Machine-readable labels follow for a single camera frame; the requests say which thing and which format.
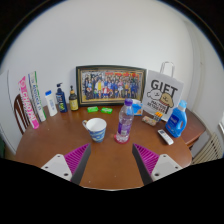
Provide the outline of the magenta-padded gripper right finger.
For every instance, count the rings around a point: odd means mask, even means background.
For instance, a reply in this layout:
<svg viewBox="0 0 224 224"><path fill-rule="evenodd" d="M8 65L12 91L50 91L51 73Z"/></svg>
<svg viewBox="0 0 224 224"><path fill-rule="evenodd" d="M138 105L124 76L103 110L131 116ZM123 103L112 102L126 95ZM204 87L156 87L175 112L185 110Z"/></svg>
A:
<svg viewBox="0 0 224 224"><path fill-rule="evenodd" d="M132 146L132 154L136 160L144 185L182 169L182 167L167 154L158 155L138 144Z"/></svg>

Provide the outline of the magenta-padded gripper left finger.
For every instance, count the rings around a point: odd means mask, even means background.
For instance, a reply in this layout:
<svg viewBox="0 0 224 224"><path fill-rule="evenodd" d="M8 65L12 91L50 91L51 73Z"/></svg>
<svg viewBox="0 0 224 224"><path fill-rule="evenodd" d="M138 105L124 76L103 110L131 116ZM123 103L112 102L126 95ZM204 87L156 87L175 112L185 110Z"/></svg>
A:
<svg viewBox="0 0 224 224"><path fill-rule="evenodd" d="M56 154L42 169L79 185L90 154L91 145L87 143L66 155Z"/></svg>

